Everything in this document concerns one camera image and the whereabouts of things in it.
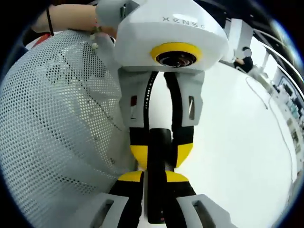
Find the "camera lens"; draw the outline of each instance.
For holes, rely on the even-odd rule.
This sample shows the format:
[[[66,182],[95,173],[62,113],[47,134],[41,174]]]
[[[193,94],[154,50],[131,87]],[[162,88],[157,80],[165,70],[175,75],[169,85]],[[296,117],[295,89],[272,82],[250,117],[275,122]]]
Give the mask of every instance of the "camera lens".
[[[157,56],[156,61],[168,67],[187,67],[196,62],[196,57],[184,51],[170,51]]]

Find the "white plastic part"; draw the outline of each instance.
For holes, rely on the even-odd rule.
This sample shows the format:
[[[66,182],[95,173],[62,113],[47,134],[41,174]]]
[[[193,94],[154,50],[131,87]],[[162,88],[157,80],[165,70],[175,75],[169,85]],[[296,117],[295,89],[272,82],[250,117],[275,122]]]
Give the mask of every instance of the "white plastic part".
[[[182,123],[183,127],[199,124],[203,100],[201,90],[204,83],[205,72],[196,75],[177,73],[177,81],[180,86],[182,99]]]
[[[123,113],[123,122],[129,127],[144,127],[143,108],[151,72],[127,72],[121,68],[118,74],[122,90],[120,108]],[[133,105],[131,105],[132,97],[136,102]]]
[[[237,228],[231,223],[229,213],[206,195],[179,197],[177,201],[188,228]]]
[[[187,67],[162,66],[150,52],[170,42],[195,45],[203,56]],[[193,0],[148,0],[119,24],[114,56],[129,71],[197,73],[209,69],[227,51],[225,31]]]
[[[129,0],[100,0],[96,7],[98,24],[117,29],[123,19],[121,9],[128,1]]]
[[[128,200],[128,197],[100,193],[81,205],[75,214],[67,218],[62,227],[118,227],[119,219]]]

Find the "yellow lens ring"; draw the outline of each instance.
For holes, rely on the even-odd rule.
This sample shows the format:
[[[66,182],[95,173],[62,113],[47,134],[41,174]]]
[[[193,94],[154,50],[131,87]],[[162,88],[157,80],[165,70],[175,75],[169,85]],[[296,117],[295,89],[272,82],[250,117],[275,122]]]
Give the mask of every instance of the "yellow lens ring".
[[[196,47],[195,45],[192,45],[192,44],[182,43],[182,42],[165,43],[165,44],[156,46],[152,49],[152,51],[150,52],[150,55],[154,59],[154,61],[157,62],[157,60],[156,60],[157,56],[159,56],[160,54],[166,53],[166,52],[170,52],[170,51],[183,51],[183,52],[192,54],[195,56],[197,62],[203,56],[202,52],[200,51],[200,49],[198,47]]]

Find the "person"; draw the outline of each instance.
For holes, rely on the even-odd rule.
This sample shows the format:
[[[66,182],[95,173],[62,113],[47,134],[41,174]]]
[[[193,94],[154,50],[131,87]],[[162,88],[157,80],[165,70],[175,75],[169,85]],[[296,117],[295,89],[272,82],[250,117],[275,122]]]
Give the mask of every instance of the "person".
[[[94,5],[62,4],[51,5],[48,9],[53,31],[64,31],[67,29],[92,31],[96,26],[96,6]],[[101,32],[116,38],[116,31],[112,27],[100,26],[99,28]],[[47,11],[44,11],[38,17],[37,21],[31,26],[31,29],[36,33],[50,32]],[[18,42],[17,46],[15,55],[9,60],[4,74],[28,51],[22,40]]]
[[[243,47],[242,51],[245,55],[245,58],[239,59],[237,58],[233,63],[234,68],[240,68],[242,71],[248,73],[253,68],[253,61],[251,58],[252,52],[249,47]]]

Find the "black slot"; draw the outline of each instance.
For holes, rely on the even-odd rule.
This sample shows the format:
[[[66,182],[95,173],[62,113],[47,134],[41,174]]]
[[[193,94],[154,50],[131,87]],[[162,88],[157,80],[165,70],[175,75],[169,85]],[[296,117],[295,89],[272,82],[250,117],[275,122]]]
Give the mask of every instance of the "black slot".
[[[195,104],[193,96],[189,96],[189,119],[195,119]]]
[[[192,203],[196,213],[199,216],[200,222],[202,223],[204,228],[215,228],[215,223],[212,220],[212,217],[210,216],[209,212],[203,205],[201,201],[195,201]]]
[[[107,201],[102,205],[99,212],[96,214],[92,224],[91,228],[100,228],[104,222],[104,219],[109,212],[110,208],[112,207],[114,201],[107,199]]]

